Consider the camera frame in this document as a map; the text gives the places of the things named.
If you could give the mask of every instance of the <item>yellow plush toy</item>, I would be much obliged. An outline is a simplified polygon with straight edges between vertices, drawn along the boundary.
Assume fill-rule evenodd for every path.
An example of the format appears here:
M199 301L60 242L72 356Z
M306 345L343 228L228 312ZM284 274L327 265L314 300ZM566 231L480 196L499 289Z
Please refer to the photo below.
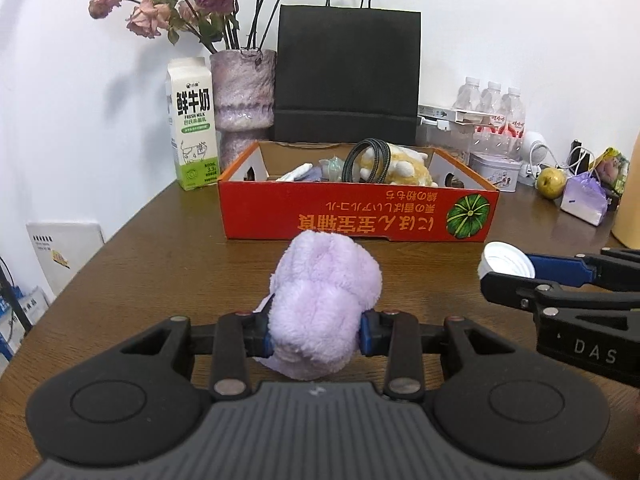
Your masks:
M386 172L385 184L437 187L438 184L431 179L431 174L425 166L429 158L426 153L416 152L389 142L388 145L391 150L391 163ZM362 179L369 178L373 165L373 148L367 148L360 156L360 177Z

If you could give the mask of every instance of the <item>brown tabletop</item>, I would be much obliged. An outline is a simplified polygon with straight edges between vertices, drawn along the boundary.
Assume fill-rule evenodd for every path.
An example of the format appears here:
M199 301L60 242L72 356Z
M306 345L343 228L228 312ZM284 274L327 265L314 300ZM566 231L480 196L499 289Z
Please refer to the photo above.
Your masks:
M559 212L530 189L502 193L490 240L524 251L573 256L618 246L610 220L598 229ZM396 307L421 322L440 323L461 314L533 349L531 315L488 304L476 269L482 244L363 240L380 263L383 293L378 309ZM215 186L183 192L176 183L141 210L78 274L25 339L0 380L0 478L17 480L39 460L24 423L27 398L43 380L124 338L172 316L193 324L222 313L252 309L268 293L287 242L226 240ZM193 382L206 386L207 358L198 358ZM428 386L442 374L436 356L425 357ZM383 358L355 358L335 381L382 382ZM250 361L252 380L283 377ZM594 459L614 478L636 480L640 457L633 406L638 392L589 377L609 399L611 420Z

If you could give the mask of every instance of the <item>purple plush toy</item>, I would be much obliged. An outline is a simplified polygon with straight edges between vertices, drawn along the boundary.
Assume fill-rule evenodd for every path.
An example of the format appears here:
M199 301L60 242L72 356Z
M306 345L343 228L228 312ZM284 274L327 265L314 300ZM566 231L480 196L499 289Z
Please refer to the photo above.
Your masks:
M363 247L347 236L304 231L271 275L274 355L258 361L304 381L337 372L357 350L360 316L381 291L380 267Z

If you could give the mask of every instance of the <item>grey ridged panel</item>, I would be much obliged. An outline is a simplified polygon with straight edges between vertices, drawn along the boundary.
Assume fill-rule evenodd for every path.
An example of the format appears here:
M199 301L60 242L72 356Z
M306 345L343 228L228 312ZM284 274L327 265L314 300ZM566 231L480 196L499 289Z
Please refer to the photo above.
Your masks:
M117 470L47 460L29 480L605 480L588 462L553 471L481 463L455 449L419 406L369 383L263 383L215 404L184 443Z

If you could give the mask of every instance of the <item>green pumpkin illustration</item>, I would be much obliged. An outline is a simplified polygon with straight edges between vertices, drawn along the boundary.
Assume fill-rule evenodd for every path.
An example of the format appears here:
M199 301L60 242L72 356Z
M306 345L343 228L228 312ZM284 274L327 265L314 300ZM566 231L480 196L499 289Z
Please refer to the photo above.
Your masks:
M482 195L463 196L447 213L447 231L456 238L475 235L489 218L491 206Z

